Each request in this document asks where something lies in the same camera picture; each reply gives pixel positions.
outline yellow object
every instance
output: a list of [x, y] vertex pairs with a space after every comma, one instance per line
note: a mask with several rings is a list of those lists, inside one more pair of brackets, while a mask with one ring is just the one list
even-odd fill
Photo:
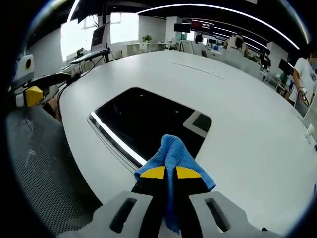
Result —
[[25, 90], [26, 105], [28, 107], [37, 104], [43, 97], [43, 91], [37, 86]]
[[200, 173], [196, 172], [195, 170], [188, 169], [181, 166], [176, 166], [177, 177], [179, 179], [189, 179], [189, 178], [201, 178], [202, 176]]
[[142, 178], [163, 179], [165, 166], [158, 166], [149, 170], [146, 170], [140, 175]]

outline gray mesh surface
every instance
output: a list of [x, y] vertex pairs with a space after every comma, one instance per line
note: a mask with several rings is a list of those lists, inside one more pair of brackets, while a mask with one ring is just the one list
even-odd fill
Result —
[[91, 222], [101, 206], [83, 179], [57, 120], [35, 106], [7, 117], [16, 178], [33, 210], [54, 234]]

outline microfiber towel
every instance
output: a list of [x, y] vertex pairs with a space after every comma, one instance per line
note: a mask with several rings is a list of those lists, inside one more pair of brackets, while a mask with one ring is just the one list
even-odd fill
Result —
[[212, 190], [216, 184], [213, 182], [212, 178], [197, 164], [194, 158], [187, 151], [183, 141], [177, 136], [164, 135], [161, 141], [161, 146], [157, 153], [152, 158], [150, 158], [145, 165], [139, 168], [134, 173], [134, 176], [136, 180], [138, 180], [140, 175], [146, 170], [162, 165], [165, 165], [166, 167], [168, 184], [168, 203], [164, 219], [167, 227], [179, 234], [177, 216], [174, 212], [173, 171], [175, 167], [182, 166], [200, 173], [209, 191]]

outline white shirt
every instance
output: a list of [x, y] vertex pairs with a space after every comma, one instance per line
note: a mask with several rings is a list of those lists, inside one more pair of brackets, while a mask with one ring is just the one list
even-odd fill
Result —
[[246, 45], [246, 43], [243, 42], [242, 48], [237, 49], [236, 39], [237, 39], [237, 37], [233, 36], [227, 41], [227, 43], [228, 43], [227, 49], [236, 49], [236, 50], [240, 51], [242, 55], [244, 55], [244, 51], [246, 51], [247, 45]]
[[[300, 78], [300, 86], [307, 90], [306, 98], [309, 102], [311, 102], [311, 98], [313, 92], [316, 92], [317, 88], [317, 76], [312, 69], [312, 66], [309, 64], [307, 59], [299, 58], [294, 66], [294, 69], [299, 74]], [[296, 101], [297, 98], [297, 88], [294, 87], [291, 96], [289, 97], [290, 100], [293, 102]]]
[[195, 55], [199, 55], [202, 56], [202, 51], [206, 51], [205, 49], [205, 45], [201, 42], [198, 42], [198, 44], [196, 44], [196, 42], [193, 42], [193, 49], [194, 49], [194, 54]]

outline black ceiling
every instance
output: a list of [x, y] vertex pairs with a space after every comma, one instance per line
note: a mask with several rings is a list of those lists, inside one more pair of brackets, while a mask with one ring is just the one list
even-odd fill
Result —
[[[300, 48], [306, 44], [306, 39], [301, 32], [301, 28], [296, 24], [296, 18], [294, 17], [293, 12], [288, 13], [287, 9], [285, 8], [286, 4], [282, 5], [280, 3], [280, 1], [284, 0], [258, 0], [256, 5], [245, 0], [160, 0], [158, 3], [153, 3], [153, 1], [149, 0], [131, 1], [107, 1], [107, 14], [111, 12], [138, 12], [151, 7], [181, 3], [217, 5], [244, 12], [270, 24], [284, 33]], [[83, 17], [83, 15], [101, 13], [102, 2], [103, 0], [81, 0], [79, 2], [79, 5], [81, 6], [80, 11], [75, 11], [73, 18]], [[301, 0], [300, 2], [288, 0], [288, 2], [295, 8], [311, 36], [315, 36], [317, 24], [316, 19], [313, 19], [314, 12], [316, 11], [316, 8], [312, 6], [312, 2], [314, 2], [314, 0]], [[66, 1], [58, 9], [56, 9], [49, 18], [43, 21], [41, 26], [34, 32], [34, 34], [32, 34], [28, 41], [28, 45], [35, 43], [41, 37], [65, 23], [73, 3], [74, 0]], [[291, 45], [288, 41], [286, 41], [275, 31], [271, 30], [269, 27], [253, 19], [230, 11], [210, 7], [178, 6], [148, 11], [142, 13], [141, 15], [161, 17], [179, 16], [182, 18], [205, 19], [205, 21], [210, 20], [215, 24], [214, 26], [216, 27], [234, 32], [241, 31], [245, 36], [258, 41], [263, 45], [266, 45], [266, 43], [269, 41], [274, 41], [289, 52], [295, 51], [295, 47], [293, 45]], [[230, 32], [219, 29], [217, 29], [217, 32], [224, 35], [231, 34]], [[256, 47], [262, 48], [260, 45], [257, 45], [252, 41], [246, 40], [246, 42], [249, 42]]]

